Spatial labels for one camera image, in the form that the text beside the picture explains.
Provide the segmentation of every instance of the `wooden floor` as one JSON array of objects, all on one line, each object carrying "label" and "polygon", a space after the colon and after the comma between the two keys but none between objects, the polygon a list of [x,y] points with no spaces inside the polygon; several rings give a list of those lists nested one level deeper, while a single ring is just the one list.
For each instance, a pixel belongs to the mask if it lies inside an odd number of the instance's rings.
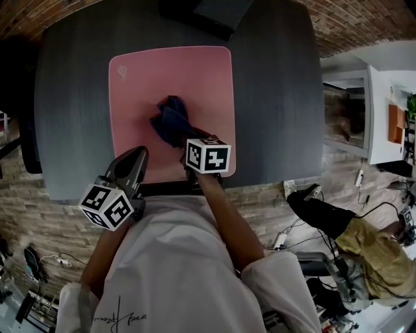
[{"label": "wooden floor", "polygon": [[[399,209],[403,206],[400,191],[384,189],[392,181],[399,180],[398,176],[381,173],[349,153],[328,147],[324,151],[323,174],[296,180],[299,189],[319,183],[326,202],[351,209],[357,214],[365,213],[383,201],[391,202]],[[30,243],[39,256],[65,252],[87,262],[100,230],[93,228],[76,206],[51,201],[41,177],[26,173],[18,153],[2,160],[1,165],[4,179],[0,181],[0,233],[8,239],[14,252],[8,265],[17,282],[36,291],[38,286],[29,280],[24,271],[24,246]],[[354,180],[361,167],[365,177],[358,191]],[[227,193],[265,248],[272,247],[277,234],[297,219],[284,199],[282,183],[240,187],[227,190]],[[363,207],[367,195],[370,195],[369,204],[368,207]],[[394,209],[383,206],[371,213],[368,220],[378,228],[383,228],[396,220]],[[311,237],[319,237],[317,230],[299,221],[289,233],[286,244],[289,247]],[[322,239],[306,241],[289,250],[321,250],[329,253]],[[42,286],[42,292],[47,295],[58,296],[64,284],[79,280],[84,268],[83,264],[69,256],[62,257],[71,261],[71,268],[61,267],[53,258],[43,260],[49,283]]]}]

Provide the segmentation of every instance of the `power strip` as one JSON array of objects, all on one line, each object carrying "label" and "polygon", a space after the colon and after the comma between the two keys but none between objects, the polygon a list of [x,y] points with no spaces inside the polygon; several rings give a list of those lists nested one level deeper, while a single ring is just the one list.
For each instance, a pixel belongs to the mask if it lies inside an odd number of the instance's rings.
[{"label": "power strip", "polygon": [[354,185],[356,187],[361,187],[361,184],[363,183],[363,178],[364,178],[364,170],[363,169],[359,169],[358,173],[357,173],[357,177],[356,177],[356,181],[354,183]]},{"label": "power strip", "polygon": [[278,238],[276,239],[276,242],[274,243],[273,249],[279,250],[280,246],[285,243],[286,238],[287,238],[287,233],[280,232],[278,235]]}]

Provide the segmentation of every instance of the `person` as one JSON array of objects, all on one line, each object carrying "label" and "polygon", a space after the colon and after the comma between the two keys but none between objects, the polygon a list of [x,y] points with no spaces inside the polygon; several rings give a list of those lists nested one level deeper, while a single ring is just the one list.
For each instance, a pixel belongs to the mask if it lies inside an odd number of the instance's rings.
[{"label": "person", "polygon": [[321,186],[314,184],[291,193],[287,202],[299,218],[322,230],[354,259],[351,262],[359,263],[361,272],[354,279],[358,282],[360,277],[364,281],[370,299],[392,306],[416,297],[416,263],[395,240],[404,231],[402,223],[396,221],[377,230],[365,219],[357,218],[353,211],[317,199],[320,191]]},{"label": "person", "polygon": [[57,333],[322,331],[296,256],[265,257],[219,182],[196,177],[205,197],[146,198],[141,221],[102,233]]}]

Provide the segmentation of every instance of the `white shirt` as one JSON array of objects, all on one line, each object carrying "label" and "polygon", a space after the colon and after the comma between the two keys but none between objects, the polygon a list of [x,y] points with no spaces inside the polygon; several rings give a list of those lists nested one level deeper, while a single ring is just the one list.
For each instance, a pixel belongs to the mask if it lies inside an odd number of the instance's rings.
[{"label": "white shirt", "polygon": [[204,197],[146,202],[101,300],[79,284],[62,289],[57,333],[321,332],[294,254],[251,263],[240,280]]}]

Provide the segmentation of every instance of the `orange box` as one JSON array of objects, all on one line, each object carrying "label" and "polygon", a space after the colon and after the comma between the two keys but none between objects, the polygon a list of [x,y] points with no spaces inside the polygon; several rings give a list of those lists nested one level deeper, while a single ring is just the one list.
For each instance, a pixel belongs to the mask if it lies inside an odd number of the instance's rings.
[{"label": "orange box", "polygon": [[389,141],[402,144],[405,114],[397,105],[389,105]]}]

